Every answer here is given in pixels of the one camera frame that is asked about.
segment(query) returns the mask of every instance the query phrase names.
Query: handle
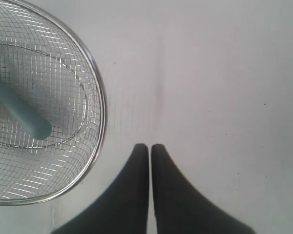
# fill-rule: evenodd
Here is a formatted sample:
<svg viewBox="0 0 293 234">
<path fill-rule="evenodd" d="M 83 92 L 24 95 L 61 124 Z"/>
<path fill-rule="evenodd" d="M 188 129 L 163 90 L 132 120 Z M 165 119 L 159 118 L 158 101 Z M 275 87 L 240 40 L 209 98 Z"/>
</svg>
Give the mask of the handle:
<svg viewBox="0 0 293 234">
<path fill-rule="evenodd" d="M 1 79 L 0 101 L 33 138 L 43 140 L 50 136 L 50 122 L 16 95 Z"/>
</svg>

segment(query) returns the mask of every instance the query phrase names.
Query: white surface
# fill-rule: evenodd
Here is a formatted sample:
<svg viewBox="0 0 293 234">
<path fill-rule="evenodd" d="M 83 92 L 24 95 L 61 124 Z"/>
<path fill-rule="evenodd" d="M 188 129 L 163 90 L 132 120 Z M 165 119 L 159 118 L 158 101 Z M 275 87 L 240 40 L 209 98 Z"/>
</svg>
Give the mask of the white surface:
<svg viewBox="0 0 293 234">
<path fill-rule="evenodd" d="M 293 233 L 293 0 L 31 2 L 93 53 L 109 128 L 82 184 L 52 202 L 0 208 L 0 233 L 47 234 L 67 222 L 136 142 L 164 143 L 200 192 L 257 233 Z"/>
</svg>

